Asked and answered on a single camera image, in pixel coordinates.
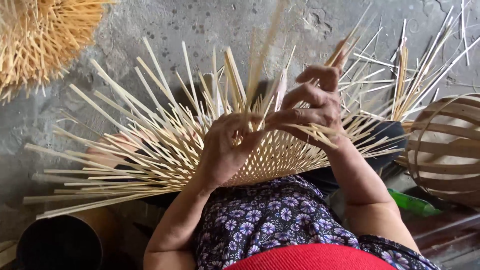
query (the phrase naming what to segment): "round bamboo frame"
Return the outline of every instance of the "round bamboo frame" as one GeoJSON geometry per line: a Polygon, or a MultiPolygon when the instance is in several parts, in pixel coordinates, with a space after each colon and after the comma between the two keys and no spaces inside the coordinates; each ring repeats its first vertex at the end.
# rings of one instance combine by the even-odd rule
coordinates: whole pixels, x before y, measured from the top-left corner
{"type": "Polygon", "coordinates": [[[431,103],[410,130],[400,162],[414,181],[439,198],[480,206],[480,94],[431,103]]]}
{"type": "Polygon", "coordinates": [[[0,5],[0,102],[25,88],[29,97],[63,78],[93,33],[110,0],[5,0],[0,5]]]}

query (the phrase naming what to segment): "woman's right hand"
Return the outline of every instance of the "woman's right hand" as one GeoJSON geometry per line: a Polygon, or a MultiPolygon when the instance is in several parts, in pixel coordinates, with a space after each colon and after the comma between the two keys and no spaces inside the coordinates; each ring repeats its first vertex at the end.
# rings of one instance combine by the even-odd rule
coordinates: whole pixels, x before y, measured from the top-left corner
{"type": "Polygon", "coordinates": [[[340,96],[337,89],[345,61],[345,51],[342,51],[331,67],[311,65],[303,71],[296,79],[297,83],[303,84],[285,95],[281,110],[266,118],[267,129],[286,131],[309,144],[329,150],[330,147],[326,144],[309,138],[308,134],[295,127],[284,124],[315,123],[328,127],[338,131],[335,135],[326,135],[335,144],[335,141],[345,132],[340,117],[340,96]],[[311,83],[317,80],[318,87],[311,83]],[[310,107],[294,108],[300,101],[309,103],[310,107]]]}

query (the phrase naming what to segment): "bamboo basket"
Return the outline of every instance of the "bamboo basket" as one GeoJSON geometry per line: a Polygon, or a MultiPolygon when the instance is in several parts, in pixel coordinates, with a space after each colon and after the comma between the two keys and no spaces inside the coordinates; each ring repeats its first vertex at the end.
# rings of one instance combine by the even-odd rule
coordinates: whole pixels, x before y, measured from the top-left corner
{"type": "MultiPolygon", "coordinates": [[[[276,92],[276,87],[279,84],[284,83],[282,80],[294,55],[293,50],[295,49],[295,46],[293,47],[285,68],[279,71],[276,82],[264,95],[260,95],[257,99],[254,99],[253,97],[256,96],[255,91],[259,84],[263,62],[268,54],[270,44],[275,39],[281,14],[285,7],[286,2],[279,0],[277,8],[271,17],[271,27],[268,30],[264,44],[259,50],[260,53],[255,55],[253,45],[250,46],[248,82],[246,87],[242,84],[230,48],[223,50],[224,65],[219,69],[217,68],[217,50],[214,48],[212,52],[212,84],[207,85],[208,83],[206,82],[203,73],[198,71],[198,76],[204,91],[196,89],[194,86],[192,71],[190,69],[187,47],[185,42],[182,42],[182,51],[185,59],[185,67],[188,73],[188,84],[190,85],[190,89],[187,88],[186,83],[178,73],[176,73],[176,76],[191,103],[190,106],[180,104],[174,99],[163,75],[160,63],[157,61],[157,58],[146,38],[143,38],[143,41],[151,57],[150,63],[153,63],[155,69],[152,71],[149,65],[141,58],[137,58],[137,61],[142,70],[139,67],[135,67],[134,69],[140,77],[143,87],[149,97],[156,105],[156,108],[154,109],[148,108],[142,104],[126,89],[113,81],[95,60],[92,60],[91,62],[98,71],[98,74],[120,96],[121,102],[126,104],[128,109],[123,108],[99,92],[94,93],[95,99],[99,99],[120,111],[127,117],[129,124],[125,126],[121,125],[97,105],[99,101],[94,101],[74,85],[70,85],[70,87],[95,110],[113,123],[120,130],[123,138],[109,134],[98,134],[65,112],[63,112],[63,114],[67,119],[71,119],[78,125],[96,134],[101,140],[90,141],[83,139],[58,126],[53,126],[53,131],[57,135],[65,136],[82,145],[95,149],[97,152],[102,153],[105,160],[115,160],[120,162],[121,165],[127,165],[133,169],[117,170],[102,165],[98,162],[92,161],[95,160],[96,157],[88,153],[74,152],[70,150],[56,152],[51,149],[28,144],[25,146],[26,149],[80,162],[84,164],[85,167],[83,170],[45,170],[45,174],[36,174],[34,178],[37,180],[61,183],[64,184],[67,189],[57,189],[55,190],[56,195],[52,196],[26,197],[24,198],[24,203],[55,202],[75,199],[97,200],[95,202],[79,204],[72,207],[49,210],[37,217],[47,218],[128,200],[181,191],[195,173],[196,166],[198,165],[204,147],[203,138],[205,134],[208,132],[212,122],[223,112],[255,112],[265,118],[268,112],[278,109],[282,95],[276,92]],[[156,86],[155,89],[152,89],[147,83],[144,74],[154,81],[156,86]],[[157,94],[159,92],[163,93],[165,98],[169,101],[169,108],[163,108],[158,102],[157,94]],[[133,152],[127,149],[125,145],[135,149],[141,149],[144,151],[144,154],[133,152]],[[124,161],[124,158],[129,158],[134,161],[134,163],[124,161]],[[70,177],[72,174],[83,174],[89,175],[90,177],[88,177],[88,179],[73,178],[70,177]],[[131,182],[114,182],[115,179],[119,178],[131,179],[131,182]]],[[[400,53],[400,57],[398,58],[401,59],[398,65],[391,65],[376,60],[374,56],[366,54],[365,50],[372,44],[375,37],[378,36],[382,29],[381,27],[363,49],[356,48],[358,41],[363,37],[366,29],[372,22],[372,20],[370,20],[365,27],[365,30],[360,30],[361,22],[367,11],[368,8],[359,19],[357,25],[347,35],[345,39],[346,42],[339,46],[331,55],[330,59],[325,63],[327,66],[331,65],[338,57],[341,50],[346,50],[347,55],[352,53],[355,49],[359,50],[359,53],[352,53],[354,56],[357,56],[357,60],[347,68],[340,78],[339,92],[342,100],[341,107],[343,108],[342,124],[344,126],[348,125],[345,135],[350,138],[359,152],[366,158],[403,151],[403,149],[396,149],[392,146],[392,141],[396,141],[402,136],[395,138],[378,138],[378,142],[369,146],[365,146],[364,143],[357,143],[357,141],[367,136],[370,137],[367,141],[374,139],[376,134],[373,134],[372,131],[382,121],[397,120],[398,118],[401,119],[405,117],[405,114],[408,115],[408,112],[416,107],[416,104],[424,98],[424,95],[417,96],[416,89],[421,86],[425,87],[425,90],[430,91],[435,87],[438,80],[444,76],[443,71],[448,71],[451,66],[458,61],[458,58],[456,58],[453,63],[450,63],[450,66],[443,68],[440,72],[435,72],[435,79],[427,86],[423,84],[425,81],[424,76],[427,74],[425,73],[426,71],[421,72],[420,76],[415,79],[415,76],[417,76],[421,70],[428,70],[428,65],[431,63],[431,57],[425,56],[421,60],[422,69],[420,67],[416,70],[407,68],[407,47],[405,44],[406,40],[403,38],[406,21],[404,21],[401,48],[399,47],[398,50],[400,53]],[[361,77],[360,74],[366,71],[369,64],[372,63],[384,65],[385,68],[361,77]],[[348,74],[352,73],[351,71],[356,65],[357,67],[360,67],[352,77],[349,77],[348,74]],[[394,80],[369,80],[370,77],[383,71],[388,72],[390,69],[396,74],[394,80]],[[350,78],[350,81],[344,82],[343,80],[345,80],[345,78],[350,78]],[[409,87],[410,82],[413,80],[419,81],[415,83],[417,85],[416,88],[409,87]],[[360,87],[363,85],[371,86],[376,83],[392,84],[373,89],[365,89],[366,87],[361,89],[360,87]],[[386,102],[382,106],[377,106],[374,110],[362,104],[361,96],[363,94],[380,89],[389,90],[392,86],[396,88],[396,93],[398,93],[398,95],[395,95],[391,101],[386,102]]],[[[444,22],[442,25],[439,31],[439,36],[442,36],[442,43],[437,44],[432,48],[435,53],[443,45],[444,40],[449,34],[451,34],[451,22],[452,21],[450,20],[449,23],[444,22]]],[[[480,38],[466,48],[459,57],[464,55],[479,40],[480,38]]],[[[380,95],[383,94],[382,91],[379,91],[376,96],[380,97],[380,95]]],[[[308,107],[309,105],[299,103],[297,106],[308,107]]],[[[250,130],[255,131],[262,129],[264,124],[263,121],[258,125],[250,123],[249,127],[250,130]]],[[[334,132],[328,128],[315,124],[305,126],[294,125],[294,127],[307,133],[312,140],[320,140],[332,147],[336,147],[325,136],[325,134],[334,132]]],[[[326,166],[329,166],[329,162],[327,156],[321,149],[300,141],[288,133],[272,131],[265,135],[258,149],[249,156],[245,165],[225,184],[225,186],[253,184],[326,166]]]]}
{"type": "Polygon", "coordinates": [[[480,206],[480,94],[450,96],[425,108],[410,126],[399,162],[429,193],[480,206]]]}
{"type": "Polygon", "coordinates": [[[5,0],[0,5],[0,102],[37,94],[87,45],[110,0],[5,0]]]}

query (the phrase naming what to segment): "forearm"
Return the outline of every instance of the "forearm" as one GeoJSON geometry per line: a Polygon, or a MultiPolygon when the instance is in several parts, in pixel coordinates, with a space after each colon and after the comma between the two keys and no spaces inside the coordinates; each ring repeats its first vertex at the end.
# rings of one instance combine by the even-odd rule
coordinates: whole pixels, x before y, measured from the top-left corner
{"type": "Polygon", "coordinates": [[[352,142],[340,136],[337,149],[326,152],[335,178],[347,205],[366,205],[393,202],[385,184],[365,161],[352,142]]]}
{"type": "Polygon", "coordinates": [[[145,253],[187,249],[211,192],[192,178],[165,211],[145,253]]]}

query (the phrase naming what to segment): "green object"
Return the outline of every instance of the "green object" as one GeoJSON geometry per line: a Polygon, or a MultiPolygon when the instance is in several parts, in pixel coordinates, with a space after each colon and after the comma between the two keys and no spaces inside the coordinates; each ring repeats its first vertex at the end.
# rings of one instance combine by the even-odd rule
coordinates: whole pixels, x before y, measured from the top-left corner
{"type": "Polygon", "coordinates": [[[395,189],[388,188],[388,193],[390,193],[390,196],[395,200],[398,207],[408,210],[416,215],[428,217],[442,212],[427,201],[403,194],[395,189]]]}

